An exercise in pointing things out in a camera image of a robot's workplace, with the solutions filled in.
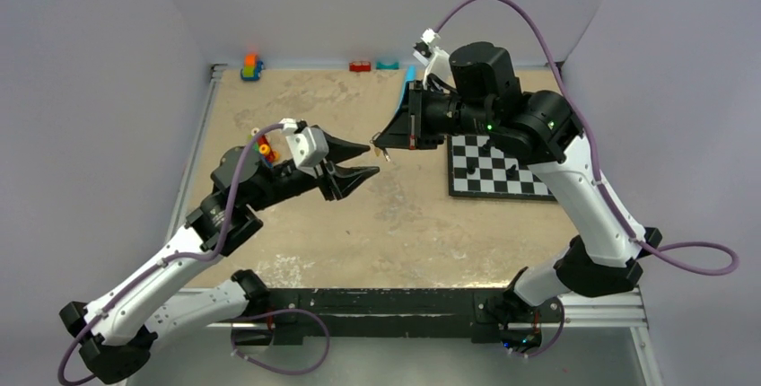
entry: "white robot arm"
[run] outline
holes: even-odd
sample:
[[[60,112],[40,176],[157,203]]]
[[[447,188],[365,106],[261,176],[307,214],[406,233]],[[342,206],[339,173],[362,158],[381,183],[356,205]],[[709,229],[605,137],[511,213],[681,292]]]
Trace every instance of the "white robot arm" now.
[[[292,159],[277,165],[249,149],[271,129],[282,129]],[[380,170],[341,168],[370,151],[335,138],[317,126],[287,118],[263,129],[249,145],[229,150],[212,173],[214,192],[188,215],[186,224],[124,282],[89,303],[72,302],[59,316],[74,336],[85,365],[102,382],[126,379],[151,352],[187,332],[217,321],[261,313],[267,287],[250,270],[238,271],[214,289],[171,300],[188,281],[229,256],[263,226],[259,211],[319,189],[326,200],[340,200]],[[59,367],[59,380],[71,384]]]
[[[579,232],[569,248],[510,284],[513,303],[524,310],[559,294],[602,296],[632,290],[642,274],[637,259],[646,241],[657,247],[660,233],[646,229],[624,208],[602,176],[592,172],[590,140],[565,98],[555,92],[524,92],[510,55],[488,42],[458,48],[450,56],[429,30],[415,45],[426,75],[439,83],[414,81],[397,114],[378,134],[377,148],[435,149],[446,136],[481,135],[489,147],[518,159],[539,177]],[[448,58],[444,69],[442,58]],[[446,84],[452,76],[454,87]],[[614,216],[598,185],[605,184],[634,237]]]

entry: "chessboard pattern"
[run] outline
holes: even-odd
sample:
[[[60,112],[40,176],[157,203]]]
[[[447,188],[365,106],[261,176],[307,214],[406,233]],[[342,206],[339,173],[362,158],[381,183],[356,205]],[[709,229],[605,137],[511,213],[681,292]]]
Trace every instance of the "chessboard pattern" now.
[[[449,136],[447,139],[450,196],[555,200],[536,175],[496,148],[480,148],[488,136]],[[475,167],[468,173],[468,166]],[[510,172],[512,166],[516,171]]]

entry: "black base bar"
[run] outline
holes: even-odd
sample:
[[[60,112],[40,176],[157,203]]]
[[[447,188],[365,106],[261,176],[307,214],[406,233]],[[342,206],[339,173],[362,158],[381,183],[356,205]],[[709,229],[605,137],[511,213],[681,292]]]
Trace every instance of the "black base bar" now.
[[[331,337],[469,338],[475,344],[500,343],[505,322],[537,320],[533,312],[508,313],[504,288],[268,290],[270,311],[313,312],[326,323]],[[559,323],[559,303],[552,298],[539,306],[538,321]],[[314,320],[300,314],[276,316],[272,324],[275,345],[300,345],[305,337],[323,335]],[[235,339],[240,346],[264,344],[261,335],[250,329],[236,331]]]

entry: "gray wall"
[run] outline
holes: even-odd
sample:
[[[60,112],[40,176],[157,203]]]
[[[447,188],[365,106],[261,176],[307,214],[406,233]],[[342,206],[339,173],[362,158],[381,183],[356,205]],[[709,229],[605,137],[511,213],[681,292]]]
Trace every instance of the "gray wall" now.
[[[247,47],[268,66],[345,65],[411,46],[461,0],[174,0],[207,59],[240,64]],[[564,59],[601,0],[516,0]],[[522,66],[546,63],[523,20],[495,2],[473,4],[442,32],[447,48],[476,39],[509,45]]]
[[[162,243],[206,70],[171,0],[0,0],[0,384],[56,383],[58,310]]]
[[[604,0],[564,68],[630,211],[668,241],[721,241],[741,256],[718,278],[643,261],[668,385],[758,383],[760,31],[761,0]]]

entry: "red toy block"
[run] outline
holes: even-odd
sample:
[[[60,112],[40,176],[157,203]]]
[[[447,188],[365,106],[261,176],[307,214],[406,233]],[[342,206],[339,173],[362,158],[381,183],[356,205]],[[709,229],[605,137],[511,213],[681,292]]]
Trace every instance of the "red toy block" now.
[[[349,63],[349,70],[352,72],[370,72],[372,63],[369,61],[353,61]]]

